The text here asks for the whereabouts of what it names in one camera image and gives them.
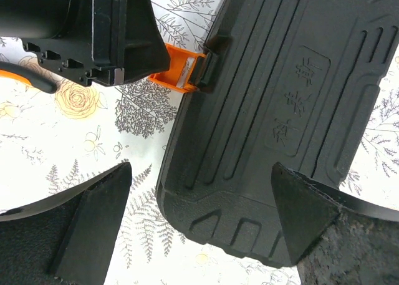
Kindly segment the orange black needle-nose pliers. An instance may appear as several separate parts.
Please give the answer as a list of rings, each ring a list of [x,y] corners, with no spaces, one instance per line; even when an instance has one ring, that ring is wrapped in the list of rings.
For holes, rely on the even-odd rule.
[[[54,94],[58,89],[57,84],[50,79],[10,62],[1,61],[1,77],[14,79],[47,94]]]

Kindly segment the black plastic tool case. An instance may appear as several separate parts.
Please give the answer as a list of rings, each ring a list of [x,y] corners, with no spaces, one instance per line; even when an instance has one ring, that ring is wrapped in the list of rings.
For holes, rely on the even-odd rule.
[[[188,239],[277,268],[305,238],[279,171],[346,177],[398,46],[398,0],[225,0],[181,101],[156,186]]]

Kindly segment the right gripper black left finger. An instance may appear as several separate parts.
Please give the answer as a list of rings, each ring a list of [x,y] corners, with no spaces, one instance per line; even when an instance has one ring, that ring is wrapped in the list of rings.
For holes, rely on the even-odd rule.
[[[132,184],[123,162],[1,214],[1,284],[103,284]]]

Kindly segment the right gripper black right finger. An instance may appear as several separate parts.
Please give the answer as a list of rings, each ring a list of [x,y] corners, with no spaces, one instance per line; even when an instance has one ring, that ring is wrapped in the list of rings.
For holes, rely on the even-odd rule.
[[[276,163],[271,185],[302,284],[398,284],[398,211]]]

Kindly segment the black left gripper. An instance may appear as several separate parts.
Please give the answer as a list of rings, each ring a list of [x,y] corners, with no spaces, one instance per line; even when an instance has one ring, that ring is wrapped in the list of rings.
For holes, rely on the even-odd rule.
[[[1,36],[20,38],[42,68],[85,87],[167,71],[151,0],[127,0],[123,68],[124,7],[125,0],[1,0]]]

